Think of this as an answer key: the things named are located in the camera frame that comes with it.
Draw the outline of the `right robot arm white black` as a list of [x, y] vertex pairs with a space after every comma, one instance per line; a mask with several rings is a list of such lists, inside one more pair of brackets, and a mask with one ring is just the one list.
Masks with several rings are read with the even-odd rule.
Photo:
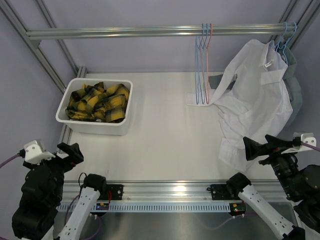
[[[310, 229], [320, 231], [320, 167], [310, 164], [298, 168], [298, 152], [315, 150], [317, 140], [313, 133], [294, 133], [291, 141], [265, 135], [266, 143], [260, 144], [243, 137], [245, 157], [253, 161], [258, 157], [260, 165], [270, 165], [277, 177], [286, 199], [296, 203], [293, 207], [299, 219]], [[240, 198], [248, 204], [269, 226], [279, 240], [304, 240], [305, 230], [295, 226], [279, 214], [255, 189], [251, 181], [238, 172], [226, 182], [226, 193], [230, 198]]]

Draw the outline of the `pink wire hanger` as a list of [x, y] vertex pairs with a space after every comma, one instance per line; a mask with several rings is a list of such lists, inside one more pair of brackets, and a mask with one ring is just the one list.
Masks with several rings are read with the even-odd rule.
[[213, 35], [213, 25], [211, 23], [209, 23], [206, 26], [207, 29], [207, 36], [206, 36], [206, 40], [204, 42], [204, 52], [205, 52], [205, 71], [204, 71], [204, 77], [203, 79], [205, 79], [205, 102], [208, 105], [210, 102], [210, 94], [209, 94], [209, 87], [210, 87], [210, 83], [209, 83], [209, 48], [210, 48], [210, 42], [211, 42], [211, 38]]

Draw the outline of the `light blue wire hanger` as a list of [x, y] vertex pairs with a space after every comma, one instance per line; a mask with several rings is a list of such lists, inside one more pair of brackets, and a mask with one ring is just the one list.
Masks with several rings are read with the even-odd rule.
[[201, 35], [195, 37], [195, 47], [194, 47], [194, 61], [195, 61], [195, 72], [194, 72], [194, 81], [195, 81], [195, 103], [199, 105], [200, 101], [203, 100], [203, 91], [200, 77], [200, 50], [203, 46], [203, 41], [201, 37], [204, 36], [204, 24], [201, 26]]
[[206, 86], [206, 80], [205, 80], [205, 63], [206, 63], [206, 43], [209, 33], [209, 27], [208, 24], [202, 24], [202, 35], [199, 39], [199, 47], [200, 47], [200, 57], [201, 57], [201, 70], [202, 70], [202, 87], [203, 87], [203, 93], [204, 93], [204, 100], [203, 104], [209, 103], [209, 97], [208, 97], [208, 91]]

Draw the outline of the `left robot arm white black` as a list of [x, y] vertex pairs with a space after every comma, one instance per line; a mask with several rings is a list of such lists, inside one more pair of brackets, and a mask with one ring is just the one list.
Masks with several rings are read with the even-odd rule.
[[[57, 148], [66, 156], [44, 150], [37, 140], [26, 144], [20, 151], [23, 166], [29, 169], [21, 187], [19, 207], [12, 216], [12, 229], [20, 240], [54, 239], [55, 217], [63, 199], [65, 173], [84, 161], [78, 143], [68, 145], [62, 142]], [[109, 196], [106, 178], [88, 174], [80, 188], [75, 209], [56, 239], [78, 240], [94, 203], [105, 196]]]

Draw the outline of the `yellow black plaid shirt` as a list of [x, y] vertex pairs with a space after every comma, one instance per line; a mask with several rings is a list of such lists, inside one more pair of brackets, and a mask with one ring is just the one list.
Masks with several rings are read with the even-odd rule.
[[83, 84], [70, 94], [66, 114], [70, 120], [120, 123], [126, 118], [130, 90], [122, 83], [105, 88], [103, 82]]

